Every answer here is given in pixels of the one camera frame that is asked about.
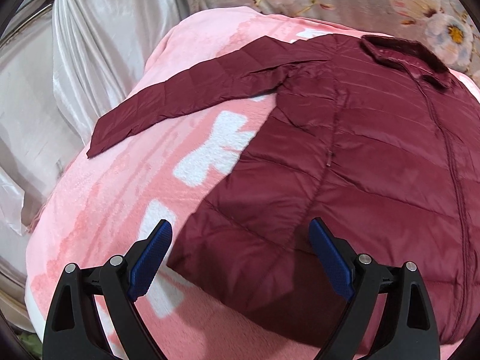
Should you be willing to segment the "silver satin curtain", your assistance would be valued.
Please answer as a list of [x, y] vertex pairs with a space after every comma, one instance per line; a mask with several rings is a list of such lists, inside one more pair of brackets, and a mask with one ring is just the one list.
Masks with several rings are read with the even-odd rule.
[[55, 0], [1, 47], [1, 312], [32, 330], [26, 246], [96, 120], [143, 76], [187, 0]]

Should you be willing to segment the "maroon quilted puffer jacket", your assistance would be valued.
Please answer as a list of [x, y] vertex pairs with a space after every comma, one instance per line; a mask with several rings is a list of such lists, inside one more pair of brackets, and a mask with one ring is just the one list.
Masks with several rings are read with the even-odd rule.
[[344, 300], [308, 226], [420, 269], [440, 340], [479, 315], [479, 102], [421, 43], [261, 37], [144, 88], [96, 124], [88, 156], [165, 119], [276, 93], [233, 170], [186, 220], [168, 266], [263, 328], [322, 345]]

